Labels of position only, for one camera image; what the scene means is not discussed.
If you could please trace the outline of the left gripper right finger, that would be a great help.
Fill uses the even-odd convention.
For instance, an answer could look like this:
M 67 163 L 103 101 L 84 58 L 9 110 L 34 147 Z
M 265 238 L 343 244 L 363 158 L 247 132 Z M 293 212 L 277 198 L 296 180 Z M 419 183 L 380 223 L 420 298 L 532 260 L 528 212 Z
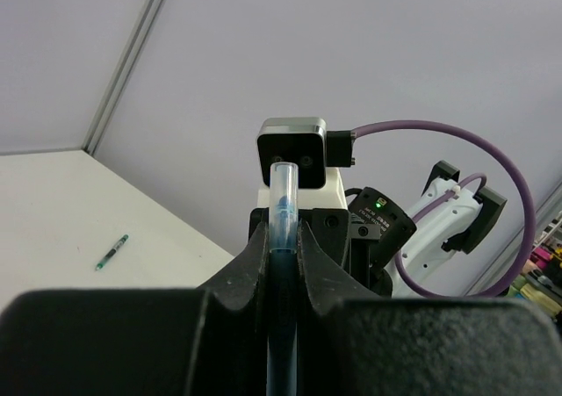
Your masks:
M 301 395 L 558 395 L 561 340 L 516 298 L 390 299 L 299 228 Z

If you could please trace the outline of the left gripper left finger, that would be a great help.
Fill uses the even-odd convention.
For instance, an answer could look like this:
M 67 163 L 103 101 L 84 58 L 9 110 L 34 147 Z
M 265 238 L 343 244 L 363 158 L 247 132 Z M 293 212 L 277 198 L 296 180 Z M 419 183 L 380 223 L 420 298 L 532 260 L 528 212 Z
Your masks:
M 197 288 L 44 290 L 1 315 L 4 395 L 263 395 L 269 231 Z

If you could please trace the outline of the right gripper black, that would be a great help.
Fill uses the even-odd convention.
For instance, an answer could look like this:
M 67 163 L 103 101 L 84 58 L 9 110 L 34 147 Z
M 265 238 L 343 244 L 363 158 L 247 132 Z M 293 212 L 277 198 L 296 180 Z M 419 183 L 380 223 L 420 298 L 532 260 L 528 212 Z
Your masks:
M 299 298 L 377 298 L 346 271 L 350 213 L 346 209 L 301 210 L 298 224 L 296 293 Z M 269 210 L 249 218 L 249 296 L 264 298 L 272 272 L 269 262 Z

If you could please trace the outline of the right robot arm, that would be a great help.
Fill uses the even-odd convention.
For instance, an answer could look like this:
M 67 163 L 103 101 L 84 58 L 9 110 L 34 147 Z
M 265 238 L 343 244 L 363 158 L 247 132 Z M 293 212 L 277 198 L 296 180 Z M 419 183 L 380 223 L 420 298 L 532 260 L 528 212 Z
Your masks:
M 482 174 L 460 178 L 444 161 L 421 198 L 402 210 L 372 188 L 343 187 L 339 169 L 326 185 L 299 191 L 300 213 L 320 248 L 357 282 L 381 296 L 419 298 L 419 288 L 458 253 L 471 253 L 506 204 Z

